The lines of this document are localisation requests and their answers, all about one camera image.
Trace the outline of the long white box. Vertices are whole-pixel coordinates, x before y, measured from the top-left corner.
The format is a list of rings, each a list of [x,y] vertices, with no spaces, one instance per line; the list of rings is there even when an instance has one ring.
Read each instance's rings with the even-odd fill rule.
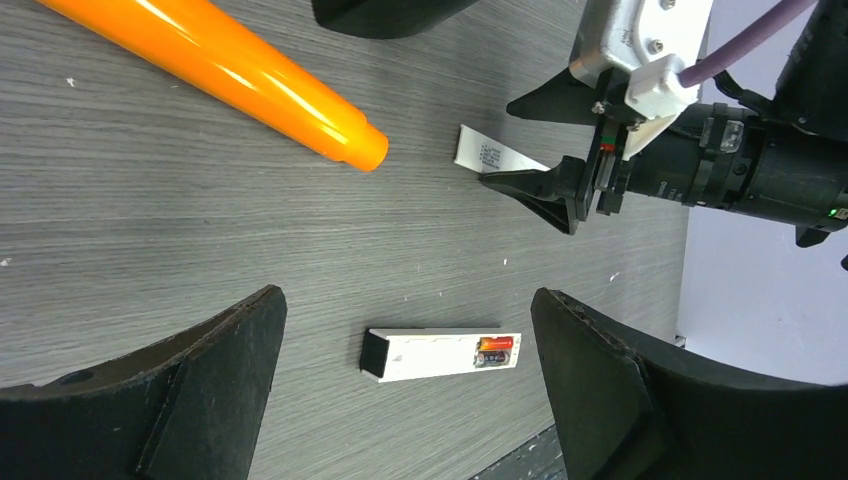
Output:
[[[514,336],[508,365],[474,367],[481,337]],[[360,372],[378,383],[407,381],[514,368],[522,335],[491,328],[370,328],[363,336]]]

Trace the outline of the black battery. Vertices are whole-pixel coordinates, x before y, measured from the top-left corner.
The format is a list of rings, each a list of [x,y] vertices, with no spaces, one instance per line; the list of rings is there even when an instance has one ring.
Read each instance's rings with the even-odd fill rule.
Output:
[[[474,367],[481,368],[498,368],[508,365],[510,362],[510,353],[505,350],[489,350],[478,351],[474,359]]]

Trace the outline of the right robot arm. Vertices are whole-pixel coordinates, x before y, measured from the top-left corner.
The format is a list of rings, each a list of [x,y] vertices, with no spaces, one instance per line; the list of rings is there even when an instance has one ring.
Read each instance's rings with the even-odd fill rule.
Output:
[[[708,1],[591,1],[568,67],[512,116],[590,125],[586,158],[481,183],[571,235],[626,193],[791,225],[847,225],[847,5],[781,1],[708,55]]]

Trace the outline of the white box sleeve cover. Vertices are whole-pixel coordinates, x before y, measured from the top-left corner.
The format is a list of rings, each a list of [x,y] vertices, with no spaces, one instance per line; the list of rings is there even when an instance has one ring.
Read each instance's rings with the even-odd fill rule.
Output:
[[[522,170],[548,171],[549,167],[483,135],[465,124],[459,127],[453,163],[478,174]]]

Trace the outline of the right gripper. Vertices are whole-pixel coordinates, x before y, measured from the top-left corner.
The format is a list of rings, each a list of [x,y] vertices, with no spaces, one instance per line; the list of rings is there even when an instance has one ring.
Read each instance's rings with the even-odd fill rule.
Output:
[[[589,215],[595,194],[598,211],[616,212],[623,194],[616,188],[619,165],[636,114],[625,103],[629,75],[604,71],[588,84],[566,67],[535,90],[511,101],[506,112],[519,119],[593,126],[586,162],[564,156],[547,171],[517,170],[481,174],[487,188],[517,200],[542,220],[566,235],[575,235],[578,224]]]

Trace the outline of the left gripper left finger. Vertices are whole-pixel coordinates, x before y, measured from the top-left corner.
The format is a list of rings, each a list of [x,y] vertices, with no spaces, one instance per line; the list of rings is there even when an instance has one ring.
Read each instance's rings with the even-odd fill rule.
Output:
[[[282,290],[50,383],[1,392],[5,479],[245,479],[281,349]]]

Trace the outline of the red battery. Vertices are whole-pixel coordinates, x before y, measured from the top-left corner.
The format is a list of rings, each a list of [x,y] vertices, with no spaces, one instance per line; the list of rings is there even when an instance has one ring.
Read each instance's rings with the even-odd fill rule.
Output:
[[[511,351],[515,345],[514,336],[481,337],[476,350],[480,351]]]

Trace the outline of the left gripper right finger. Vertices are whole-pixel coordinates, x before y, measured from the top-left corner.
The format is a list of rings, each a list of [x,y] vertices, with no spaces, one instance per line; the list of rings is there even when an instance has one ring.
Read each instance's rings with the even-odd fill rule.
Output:
[[[843,479],[847,389],[737,368],[539,289],[531,317],[571,479]]]

